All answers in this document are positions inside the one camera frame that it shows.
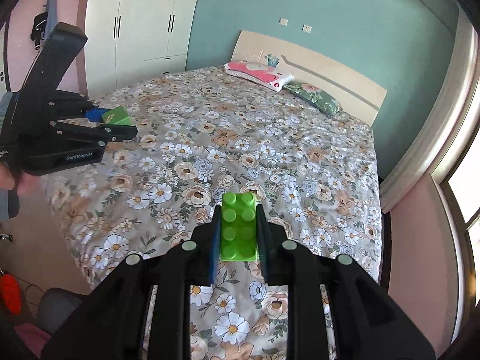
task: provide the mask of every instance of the window frame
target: window frame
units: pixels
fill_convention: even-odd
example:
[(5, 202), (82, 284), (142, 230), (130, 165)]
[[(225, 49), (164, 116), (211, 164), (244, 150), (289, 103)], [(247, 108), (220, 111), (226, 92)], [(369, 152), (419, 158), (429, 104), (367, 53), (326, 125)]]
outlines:
[(458, 204), (457, 198), (450, 187), (449, 181), (455, 171), (458, 169), (462, 161), (465, 159), (468, 151), (470, 150), (474, 139), (480, 134), (480, 119), (477, 120), (475, 128), (473, 129), (469, 140), (466, 142), (464, 149), (462, 150), (460, 156), (455, 161), (455, 164), (446, 174), (444, 179), (440, 182), (440, 188), (444, 193), (448, 208), (450, 209), (454, 225), (457, 228), (457, 234), (460, 244), (461, 258), (463, 263), (463, 280), (465, 283), (465, 295), (463, 302), (462, 310), (462, 326), (467, 323), (470, 319), (470, 316), (475, 310), (476, 307), (476, 278), (475, 273), (475, 261), (473, 257), (473, 248), (470, 241), (469, 230), (471, 227), (480, 220), (480, 207), (472, 215), (472, 217), (465, 221), (460, 205)]

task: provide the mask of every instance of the floral bedsheet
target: floral bedsheet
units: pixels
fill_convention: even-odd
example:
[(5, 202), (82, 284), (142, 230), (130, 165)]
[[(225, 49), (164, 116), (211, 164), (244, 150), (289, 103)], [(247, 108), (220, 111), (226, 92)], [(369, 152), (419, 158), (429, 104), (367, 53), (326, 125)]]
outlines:
[[(289, 238), (314, 254), (349, 254), (378, 279), (378, 179), (373, 135), (363, 122), (346, 113), (327, 117), (286, 91), (216, 67), (166, 75), (97, 102), (126, 107), (138, 136), (110, 143), (100, 164), (43, 178), (92, 288), (127, 254), (150, 258), (189, 239), (226, 191), (252, 191)], [(285, 358), (287, 289), (266, 286), (258, 262), (222, 262), (212, 287), (191, 288), (190, 303), (192, 360)], [(324, 308), (334, 358), (327, 297), (312, 307)]]

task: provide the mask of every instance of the teal wall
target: teal wall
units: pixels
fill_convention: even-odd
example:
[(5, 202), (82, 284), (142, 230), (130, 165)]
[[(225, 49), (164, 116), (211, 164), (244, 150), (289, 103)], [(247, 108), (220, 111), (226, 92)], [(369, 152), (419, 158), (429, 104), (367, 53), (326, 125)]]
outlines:
[[(289, 20), (286, 27), (278, 25), (280, 17)], [(457, 20), (450, 0), (197, 0), (187, 68), (229, 61), (240, 31), (249, 30), (315, 50), (367, 76), (388, 91), (373, 124), (385, 178), (436, 100)], [(310, 34), (302, 32), (303, 24), (313, 27)]]

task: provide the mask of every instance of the white wardrobe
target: white wardrobe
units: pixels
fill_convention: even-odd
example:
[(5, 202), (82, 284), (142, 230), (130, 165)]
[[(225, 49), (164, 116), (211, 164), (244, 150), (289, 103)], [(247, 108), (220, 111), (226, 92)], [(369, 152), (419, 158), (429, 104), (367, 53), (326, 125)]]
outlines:
[(88, 0), (89, 97), (185, 70), (197, 0)]

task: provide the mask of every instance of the window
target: window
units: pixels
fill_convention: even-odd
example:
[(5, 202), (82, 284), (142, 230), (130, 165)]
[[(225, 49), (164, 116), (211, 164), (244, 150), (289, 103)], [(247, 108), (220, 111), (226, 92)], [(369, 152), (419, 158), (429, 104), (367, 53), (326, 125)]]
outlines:
[(457, 227), (465, 270), (466, 316), (480, 300), (480, 121), (457, 163), (442, 181)]

